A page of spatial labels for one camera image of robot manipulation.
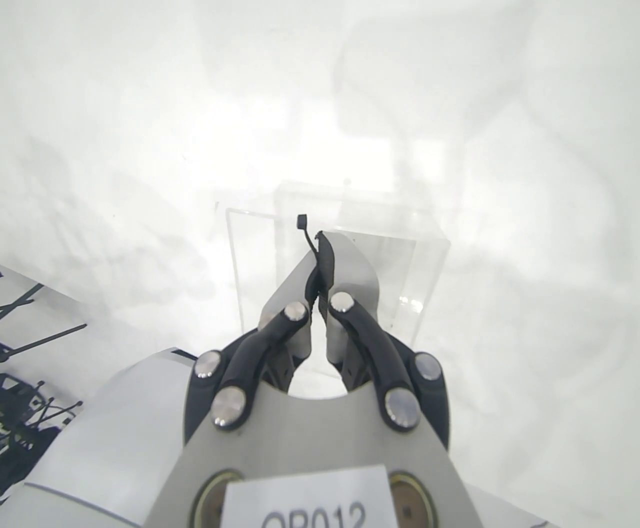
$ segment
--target metal rack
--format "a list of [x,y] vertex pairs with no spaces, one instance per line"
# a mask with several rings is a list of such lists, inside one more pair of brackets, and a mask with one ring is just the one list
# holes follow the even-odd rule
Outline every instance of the metal rack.
[[[0,306],[0,319],[4,319],[7,315],[9,315],[11,312],[13,312],[16,308],[19,308],[21,306],[26,306],[26,305],[29,305],[32,302],[34,302],[35,299],[32,299],[31,297],[34,294],[36,294],[42,288],[44,288],[44,285],[38,283],[33,288],[31,288],[29,291],[25,292],[23,295],[18,297],[12,303]],[[77,332],[78,330],[82,330],[85,327],[86,327],[86,323],[79,324],[78,326],[75,326],[73,328],[69,328],[68,330],[64,330],[63,332],[55,333],[54,335],[50,335],[50,336],[45,337],[43,339],[38,339],[36,341],[33,341],[31,343],[28,343],[26,345],[22,345],[22,346],[19,346],[19,347],[16,347],[16,348],[12,348],[9,345],[6,345],[5,343],[0,342],[0,363],[4,363],[11,356],[15,356],[16,354],[19,354],[21,352],[25,352],[26,350],[30,350],[32,348],[36,348],[37,346],[43,345],[43,344],[48,343],[50,341],[54,341],[54,340],[56,340],[56,339],[58,339],[60,337],[64,337],[66,335],[69,335],[70,333]]]

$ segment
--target transparent plastic container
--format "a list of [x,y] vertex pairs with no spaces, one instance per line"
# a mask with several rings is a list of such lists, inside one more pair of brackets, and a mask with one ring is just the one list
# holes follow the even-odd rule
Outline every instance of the transparent plastic container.
[[226,207],[242,331],[257,326],[262,306],[309,251],[296,228],[297,216],[306,214],[312,237],[319,230],[343,233],[369,259],[380,280],[378,321],[412,347],[450,242],[428,211],[396,200],[284,182],[273,193]]

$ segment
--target white label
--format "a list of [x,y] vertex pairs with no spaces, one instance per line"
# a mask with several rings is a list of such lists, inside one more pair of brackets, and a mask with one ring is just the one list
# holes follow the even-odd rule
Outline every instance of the white label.
[[222,528],[397,528],[387,471],[371,466],[231,483]]

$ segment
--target silver bolt head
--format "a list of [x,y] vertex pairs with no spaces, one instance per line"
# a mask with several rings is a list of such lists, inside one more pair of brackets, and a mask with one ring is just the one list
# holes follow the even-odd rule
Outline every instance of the silver bolt head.
[[230,426],[244,412],[246,394],[240,387],[230,385],[220,390],[211,404],[211,420],[218,427]]
[[335,293],[331,297],[331,306],[336,312],[340,312],[341,314],[345,314],[349,310],[353,308],[355,301],[353,297],[349,295],[345,291],[339,291]]
[[431,354],[419,352],[414,358],[415,366],[418,368],[420,375],[427,381],[436,381],[442,375],[442,367],[440,362]]
[[385,394],[385,409],[391,421],[403,429],[413,429],[420,421],[420,404],[406,388],[390,389]]
[[284,314],[290,321],[302,321],[307,314],[307,308],[300,301],[293,301],[284,308]]
[[193,372],[199,378],[210,378],[218,369],[222,357],[217,350],[209,350],[202,354],[193,367]]

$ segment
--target white backdrop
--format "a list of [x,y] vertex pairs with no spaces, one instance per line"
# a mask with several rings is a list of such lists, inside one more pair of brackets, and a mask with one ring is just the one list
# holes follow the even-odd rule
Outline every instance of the white backdrop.
[[0,263],[201,353],[238,331],[216,203],[292,179],[429,205],[452,249],[419,344],[461,475],[566,528],[635,526],[638,20],[0,0]]

